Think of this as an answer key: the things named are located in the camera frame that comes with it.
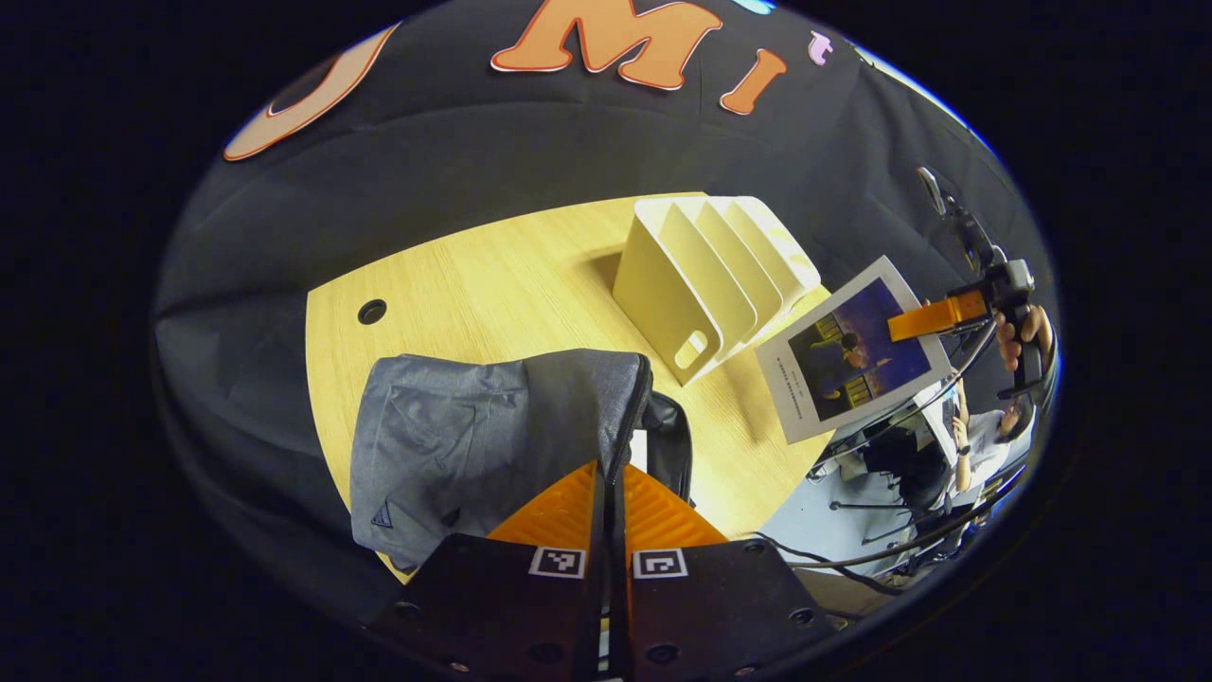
wooden table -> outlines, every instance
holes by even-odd
[[[485,365],[587,348],[635,351],[653,360],[653,389],[681,403],[690,419],[691,497],[704,518],[737,539],[774,514],[831,434],[787,445],[753,348],[688,389],[657,359],[611,297],[631,206],[641,197],[551,208],[458,231],[364,265],[308,294],[311,413],[347,508],[354,424],[378,359],[413,354]],[[827,296],[821,286],[808,292],[766,336]],[[387,303],[384,316],[361,323],[359,310],[376,298]]]

photo on book cover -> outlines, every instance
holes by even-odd
[[[756,349],[788,443],[881,415],[947,377],[937,333],[888,334],[888,317],[919,306],[884,256]]]

fisheye lens view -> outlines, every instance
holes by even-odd
[[[451,0],[244,103],[150,310],[207,512],[435,678],[804,677],[944,608],[1065,310],[982,121],[846,28]]]

orange letter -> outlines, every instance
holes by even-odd
[[[618,68],[631,82],[678,90],[682,68],[709,31],[724,25],[690,2],[671,2],[640,16],[631,0],[545,0],[518,45],[492,56],[501,71],[558,71],[572,62],[564,42],[577,27],[581,56],[593,73],[604,70],[645,42],[640,55]]]
[[[724,97],[720,97],[720,105],[732,111],[748,116],[754,113],[754,102],[758,96],[766,90],[770,81],[778,74],[787,73],[787,63],[778,58],[778,55],[762,47],[758,50],[758,62],[749,69],[745,78]]]
[[[273,110],[274,104],[270,102],[265,110],[253,116],[231,142],[228,142],[223,157],[229,161],[247,159],[324,115],[358,87],[398,25],[400,24],[388,27],[342,52],[328,69],[328,75],[324,76],[324,81],[307,97],[280,111]]]

hand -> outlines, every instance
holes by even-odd
[[[1006,321],[1006,315],[997,313],[997,351],[1001,354],[1001,362],[1006,366],[1006,372],[1013,373],[1018,369],[1018,356],[1023,355],[1023,345],[1014,340],[1014,325]],[[1023,339],[1030,340],[1039,336],[1040,355],[1044,356],[1044,372],[1048,371],[1048,359],[1052,354],[1052,323],[1048,322],[1048,313],[1042,305],[1029,305],[1027,319],[1023,320]]]
[[[964,449],[968,447],[968,428],[960,418],[951,418],[951,434],[955,436],[955,447]]]

